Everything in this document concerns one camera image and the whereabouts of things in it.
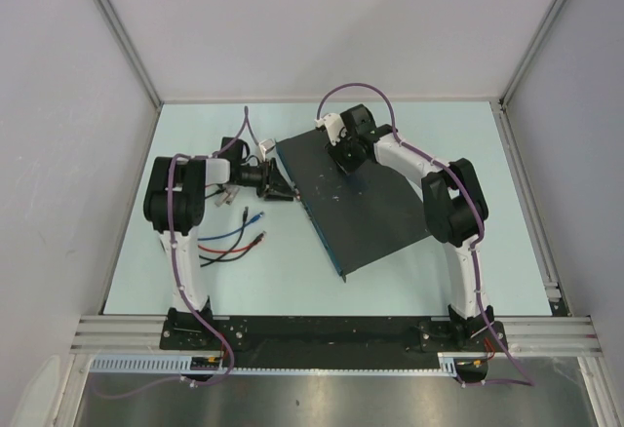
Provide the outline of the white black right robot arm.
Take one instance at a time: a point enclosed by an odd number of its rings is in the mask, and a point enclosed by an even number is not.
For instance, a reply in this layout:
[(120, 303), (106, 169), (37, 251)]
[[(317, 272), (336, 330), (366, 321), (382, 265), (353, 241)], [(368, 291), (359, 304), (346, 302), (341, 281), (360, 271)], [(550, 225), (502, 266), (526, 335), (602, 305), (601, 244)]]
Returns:
[(315, 123), (327, 134), (327, 150), (344, 173), (371, 161), (419, 185), (426, 226), (443, 245), (448, 263), (449, 339), (461, 350), (474, 349), (485, 338), (492, 310), (484, 302), (479, 257), (488, 205), (472, 163), (434, 158), (400, 137), (394, 126), (378, 126), (362, 104), (319, 115)]

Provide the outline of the small clear connector plug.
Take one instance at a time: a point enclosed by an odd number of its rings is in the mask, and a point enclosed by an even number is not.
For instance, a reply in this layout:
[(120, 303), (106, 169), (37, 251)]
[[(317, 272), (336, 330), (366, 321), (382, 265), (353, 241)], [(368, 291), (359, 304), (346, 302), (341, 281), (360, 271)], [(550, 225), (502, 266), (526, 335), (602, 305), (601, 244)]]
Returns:
[(238, 186), (233, 186), (228, 189), (228, 196), (226, 199), (226, 203), (228, 205), (231, 205), (233, 203), (239, 191), (240, 191), (240, 188)]

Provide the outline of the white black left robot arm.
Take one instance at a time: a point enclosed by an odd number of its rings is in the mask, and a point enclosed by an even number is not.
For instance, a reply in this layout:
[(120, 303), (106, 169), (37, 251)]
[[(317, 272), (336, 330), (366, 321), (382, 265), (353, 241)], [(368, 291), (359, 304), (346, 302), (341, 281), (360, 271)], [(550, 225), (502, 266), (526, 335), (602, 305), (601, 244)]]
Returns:
[(247, 187), (268, 201), (292, 201), (295, 190), (274, 159), (253, 165), (249, 145), (225, 137), (214, 158), (183, 156), (155, 159), (143, 201), (145, 219), (158, 233), (173, 271), (173, 303), (162, 327), (164, 350), (203, 349), (218, 327), (201, 276), (198, 229), (206, 209), (208, 185)]

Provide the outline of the dark network switch box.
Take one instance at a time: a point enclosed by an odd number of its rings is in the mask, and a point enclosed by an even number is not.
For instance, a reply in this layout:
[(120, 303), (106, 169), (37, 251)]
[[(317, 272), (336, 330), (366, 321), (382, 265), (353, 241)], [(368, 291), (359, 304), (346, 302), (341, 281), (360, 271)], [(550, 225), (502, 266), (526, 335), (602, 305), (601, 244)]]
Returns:
[(407, 179), (371, 161), (347, 175), (327, 144), (312, 130), (279, 141), (277, 155), (340, 278), (430, 236)]

